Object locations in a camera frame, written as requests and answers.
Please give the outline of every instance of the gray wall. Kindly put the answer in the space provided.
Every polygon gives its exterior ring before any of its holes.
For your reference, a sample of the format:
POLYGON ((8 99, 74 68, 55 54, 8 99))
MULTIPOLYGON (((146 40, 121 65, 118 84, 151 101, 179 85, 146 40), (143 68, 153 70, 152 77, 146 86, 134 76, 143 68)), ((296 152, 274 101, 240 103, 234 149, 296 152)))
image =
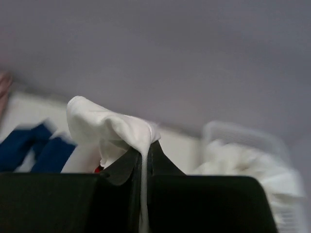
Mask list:
POLYGON ((310 1, 1 0, 0 67, 199 134, 311 131, 310 1))

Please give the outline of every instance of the plastic bin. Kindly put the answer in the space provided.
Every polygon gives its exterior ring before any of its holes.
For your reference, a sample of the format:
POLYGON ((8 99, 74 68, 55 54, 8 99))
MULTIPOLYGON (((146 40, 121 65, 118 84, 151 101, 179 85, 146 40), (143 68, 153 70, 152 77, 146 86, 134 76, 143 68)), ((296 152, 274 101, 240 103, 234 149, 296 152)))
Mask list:
MULTIPOLYGON (((248 129, 232 123, 212 121, 203 129, 203 142, 208 144, 216 139, 224 143, 239 143, 267 152, 279 162, 291 167, 289 152, 284 142, 275 136, 248 129)), ((282 213, 284 224, 278 227, 280 233, 308 233, 303 204, 297 203, 282 213)))

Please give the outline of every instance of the pink object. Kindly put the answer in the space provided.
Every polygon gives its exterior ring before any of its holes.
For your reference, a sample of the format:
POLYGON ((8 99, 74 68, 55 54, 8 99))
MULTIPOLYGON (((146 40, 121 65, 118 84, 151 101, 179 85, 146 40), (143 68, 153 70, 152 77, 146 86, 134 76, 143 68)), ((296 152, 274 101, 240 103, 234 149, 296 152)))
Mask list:
POLYGON ((12 75, 9 72, 0 72, 0 117, 8 102, 9 88, 12 84, 12 75))

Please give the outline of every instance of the black plastic part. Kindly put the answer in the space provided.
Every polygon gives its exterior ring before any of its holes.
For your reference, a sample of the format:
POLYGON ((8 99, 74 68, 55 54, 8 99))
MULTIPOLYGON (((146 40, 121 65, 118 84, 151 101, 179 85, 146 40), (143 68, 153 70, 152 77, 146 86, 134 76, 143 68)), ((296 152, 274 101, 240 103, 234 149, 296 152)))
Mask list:
POLYGON ((141 155, 99 174, 0 174, 0 232, 137 233, 141 155))
POLYGON ((148 154, 148 213, 153 233, 277 233, 256 179, 186 176, 165 156, 159 142, 148 154))

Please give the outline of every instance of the laundry basket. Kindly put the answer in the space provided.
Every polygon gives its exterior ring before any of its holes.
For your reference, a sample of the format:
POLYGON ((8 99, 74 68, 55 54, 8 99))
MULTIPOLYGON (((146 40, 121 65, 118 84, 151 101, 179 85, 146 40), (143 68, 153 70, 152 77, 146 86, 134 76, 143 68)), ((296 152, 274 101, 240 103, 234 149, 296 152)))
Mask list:
MULTIPOLYGON (((212 121, 203 129, 204 145, 220 139, 224 143, 238 143, 262 150, 275 156, 286 166, 292 166, 289 152, 282 140, 270 134, 248 129, 232 123, 212 121)), ((280 233, 308 233, 302 203, 283 211, 284 224, 278 226, 280 233)))

